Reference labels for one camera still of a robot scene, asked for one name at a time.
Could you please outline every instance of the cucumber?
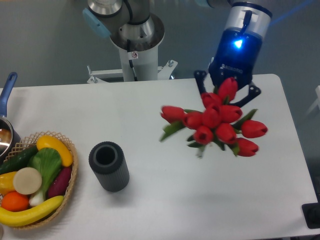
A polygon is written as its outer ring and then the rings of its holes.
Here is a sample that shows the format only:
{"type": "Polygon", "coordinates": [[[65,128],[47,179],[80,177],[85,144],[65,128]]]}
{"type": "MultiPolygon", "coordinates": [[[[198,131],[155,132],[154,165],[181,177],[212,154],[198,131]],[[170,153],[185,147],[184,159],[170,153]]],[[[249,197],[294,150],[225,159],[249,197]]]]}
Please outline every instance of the cucumber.
{"type": "Polygon", "coordinates": [[[0,175],[25,168],[28,165],[30,158],[34,156],[37,152],[38,149],[36,145],[22,150],[17,155],[11,157],[8,161],[5,161],[0,166],[0,175]]]}

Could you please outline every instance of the lettuce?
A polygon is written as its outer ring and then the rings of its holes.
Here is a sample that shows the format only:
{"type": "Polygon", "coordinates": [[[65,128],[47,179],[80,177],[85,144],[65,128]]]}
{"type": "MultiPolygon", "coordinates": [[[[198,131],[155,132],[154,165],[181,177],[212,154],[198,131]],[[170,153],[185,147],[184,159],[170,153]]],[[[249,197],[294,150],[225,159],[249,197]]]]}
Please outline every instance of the lettuce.
{"type": "Polygon", "coordinates": [[[28,166],[38,170],[42,176],[40,189],[29,199],[30,206],[35,207],[46,200],[48,188],[61,170],[62,160],[57,150],[43,148],[29,161],[28,166]]]}

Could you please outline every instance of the white table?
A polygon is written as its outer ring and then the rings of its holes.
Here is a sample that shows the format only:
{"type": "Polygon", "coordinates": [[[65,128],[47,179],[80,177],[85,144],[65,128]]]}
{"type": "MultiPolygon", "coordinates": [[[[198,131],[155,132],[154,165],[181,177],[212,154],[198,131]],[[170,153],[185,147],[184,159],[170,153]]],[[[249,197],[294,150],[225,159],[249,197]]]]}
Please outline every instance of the white table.
{"type": "Polygon", "coordinates": [[[162,105],[203,110],[194,79],[17,87],[8,120],[22,136],[56,131],[75,144],[79,175],[73,197],[48,226],[4,229],[4,240],[248,240],[318,234],[302,204],[317,201],[280,79],[255,75],[262,94],[243,108],[268,126],[253,141],[254,157],[234,157],[216,145],[203,159],[183,130],[159,142],[162,105]],[[119,144],[128,186],[109,193],[88,155],[98,143],[119,144]]]}

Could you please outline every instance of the tulip bouquet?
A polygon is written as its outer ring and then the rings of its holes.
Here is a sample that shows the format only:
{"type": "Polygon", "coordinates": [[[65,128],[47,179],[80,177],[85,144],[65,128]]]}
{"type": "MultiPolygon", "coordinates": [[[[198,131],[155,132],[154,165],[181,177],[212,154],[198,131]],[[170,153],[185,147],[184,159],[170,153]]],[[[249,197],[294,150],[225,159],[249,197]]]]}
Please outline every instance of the tulip bouquet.
{"type": "Polygon", "coordinates": [[[197,155],[200,158],[210,143],[215,143],[223,151],[227,145],[235,156],[254,156],[259,146],[248,139],[265,135],[268,128],[262,122],[252,120],[257,109],[242,117],[241,108],[230,104],[237,91],[238,83],[230,77],[219,88],[215,87],[213,92],[201,94],[204,112],[163,106],[161,116],[170,124],[163,128],[164,134],[160,142],[184,128],[189,128],[194,132],[187,139],[188,146],[198,148],[197,155]]]}

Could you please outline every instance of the orange fruit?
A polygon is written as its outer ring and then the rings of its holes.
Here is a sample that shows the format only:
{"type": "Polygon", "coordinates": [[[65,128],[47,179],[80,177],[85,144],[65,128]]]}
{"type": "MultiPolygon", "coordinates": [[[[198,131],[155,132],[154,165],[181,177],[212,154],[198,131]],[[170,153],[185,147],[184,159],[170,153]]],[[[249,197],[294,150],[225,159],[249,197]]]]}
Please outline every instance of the orange fruit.
{"type": "Polygon", "coordinates": [[[20,212],[29,207],[29,198],[16,191],[6,194],[1,202],[1,207],[11,212],[20,212]]]}

